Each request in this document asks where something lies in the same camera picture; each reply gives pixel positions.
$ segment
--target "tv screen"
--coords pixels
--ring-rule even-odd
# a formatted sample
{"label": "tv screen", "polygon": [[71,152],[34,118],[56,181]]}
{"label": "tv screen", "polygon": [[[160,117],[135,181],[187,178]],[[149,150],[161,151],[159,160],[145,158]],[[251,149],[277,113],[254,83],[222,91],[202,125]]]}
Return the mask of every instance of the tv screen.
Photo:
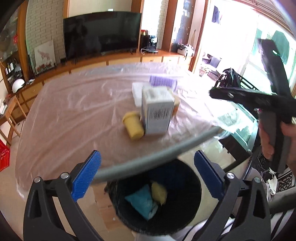
{"label": "tv screen", "polygon": [[67,59],[138,47],[141,13],[95,12],[64,19]]}

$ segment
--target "white helmet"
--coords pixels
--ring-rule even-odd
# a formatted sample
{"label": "white helmet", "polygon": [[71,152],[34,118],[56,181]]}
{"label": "white helmet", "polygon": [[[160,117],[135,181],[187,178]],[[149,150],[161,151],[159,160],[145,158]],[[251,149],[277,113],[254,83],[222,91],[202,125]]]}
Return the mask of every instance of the white helmet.
{"label": "white helmet", "polygon": [[24,84],[25,81],[23,79],[17,79],[12,85],[12,92],[15,94]]}

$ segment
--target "red crate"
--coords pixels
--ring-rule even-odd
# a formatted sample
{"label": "red crate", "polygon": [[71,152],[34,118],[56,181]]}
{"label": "red crate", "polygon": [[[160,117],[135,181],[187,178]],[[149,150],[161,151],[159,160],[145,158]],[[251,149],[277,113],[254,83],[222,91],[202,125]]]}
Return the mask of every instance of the red crate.
{"label": "red crate", "polygon": [[0,172],[9,167],[10,149],[0,140]]}

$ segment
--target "gray metal pipe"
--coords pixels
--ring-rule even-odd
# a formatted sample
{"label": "gray metal pipe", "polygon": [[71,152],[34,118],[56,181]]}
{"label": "gray metal pipe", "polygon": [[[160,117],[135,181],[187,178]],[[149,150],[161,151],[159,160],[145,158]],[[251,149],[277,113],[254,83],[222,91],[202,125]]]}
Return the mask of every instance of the gray metal pipe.
{"label": "gray metal pipe", "polygon": [[197,137],[183,141],[149,156],[137,158],[113,167],[99,169],[91,185],[117,179],[124,179],[163,165],[193,147],[196,147],[210,138],[217,136],[223,131],[224,130],[220,127],[213,126],[210,130]]}

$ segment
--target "bolt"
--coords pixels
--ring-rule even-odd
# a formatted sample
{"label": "bolt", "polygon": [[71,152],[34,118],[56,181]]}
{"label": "bolt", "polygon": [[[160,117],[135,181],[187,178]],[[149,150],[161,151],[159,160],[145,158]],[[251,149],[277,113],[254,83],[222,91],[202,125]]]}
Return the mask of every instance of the bolt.
{"label": "bolt", "polygon": [[41,181],[41,178],[40,177],[36,177],[35,179],[34,179],[34,182],[35,183],[38,183],[38,182],[40,182]]}
{"label": "bolt", "polygon": [[234,179],[234,177],[235,177],[234,174],[231,173],[231,172],[227,173],[226,176],[227,176],[229,179]]}
{"label": "bolt", "polygon": [[228,97],[229,97],[229,98],[231,98],[231,99],[233,99],[233,98],[234,98],[234,95],[233,95],[233,94],[231,94],[230,92],[228,92],[228,93],[227,93],[227,95],[228,95]]}
{"label": "bolt", "polygon": [[67,172],[64,172],[64,173],[61,174],[62,179],[66,179],[68,177],[69,177],[69,173],[67,173]]}
{"label": "bolt", "polygon": [[258,178],[258,177],[255,177],[255,178],[254,178],[254,181],[257,182],[257,183],[261,183],[261,180],[260,180],[260,178]]}

